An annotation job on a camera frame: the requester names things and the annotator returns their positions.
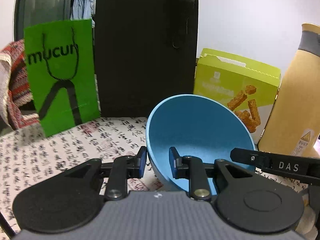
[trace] bowl rim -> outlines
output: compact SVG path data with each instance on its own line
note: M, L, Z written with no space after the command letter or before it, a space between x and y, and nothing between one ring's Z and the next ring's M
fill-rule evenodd
M224 107L226 110L228 110L229 112L231 112L238 120L239 122L242 124L242 126L244 127L245 131L247 132L250 140L251 140L251 143L252 143L252 150L255 150L255 145L254 145L254 142L253 142L253 139L248 131L248 129L246 128L246 126L243 124L243 122L235 115L234 112L232 112L229 108L225 107L224 105L220 104L219 102L213 100L213 99L210 99L210 98L207 98L207 97L203 97L203 96L199 96L199 95L193 95L193 94L181 94L181 95L175 95L175 96L172 96L172 97L168 97L164 100L162 100L159 104L157 104L155 106L155 108L151 111L149 117L148 117L148 120L147 120L147 125L146 125L146 143L147 143L147 150L148 150L148 156L150 158L150 163L153 163L154 164L154 167L152 167L153 169L157 169L157 172L167 181L169 182L172 186L178 188L178 189L181 189L181 190L184 190L183 188L181 188L180 186L178 186L171 178L169 178L166 174L163 173L163 171L161 171L161 169L159 168L158 166L158 162L156 161L156 158L151 150L151 147L150 147L150 137L149 137L149 130L150 130L150 122L152 120L152 117L153 115L155 114L155 112L157 111L157 109L162 105L164 104L165 102L171 100L171 99L174 99L174 98L178 98L178 97L198 97L198 98L203 98L203 99L206 99L206 100L209 100L209 101L212 101L222 107Z

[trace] warning triangle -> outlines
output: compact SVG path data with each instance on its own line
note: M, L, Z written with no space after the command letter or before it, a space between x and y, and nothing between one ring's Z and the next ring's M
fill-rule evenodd
M310 142L310 131L301 137L301 140L304 140L306 142Z

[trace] warning label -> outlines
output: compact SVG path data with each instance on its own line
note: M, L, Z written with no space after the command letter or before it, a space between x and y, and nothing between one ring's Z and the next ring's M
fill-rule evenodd
M302 133L300 140L298 141L296 147L292 151L293 156L302 156L304 150L308 146L310 140L313 138L314 131L312 129L305 129Z

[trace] tan thermos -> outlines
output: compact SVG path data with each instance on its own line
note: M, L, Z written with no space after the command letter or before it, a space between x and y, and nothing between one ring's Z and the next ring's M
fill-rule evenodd
M318 157L313 149L320 134L320 26L302 24L299 48L286 71L260 151Z

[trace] light blue cloth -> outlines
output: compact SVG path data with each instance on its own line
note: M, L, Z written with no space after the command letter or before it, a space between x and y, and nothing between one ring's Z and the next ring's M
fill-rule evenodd
M74 0L71 20L92 19L95 14L96 0Z

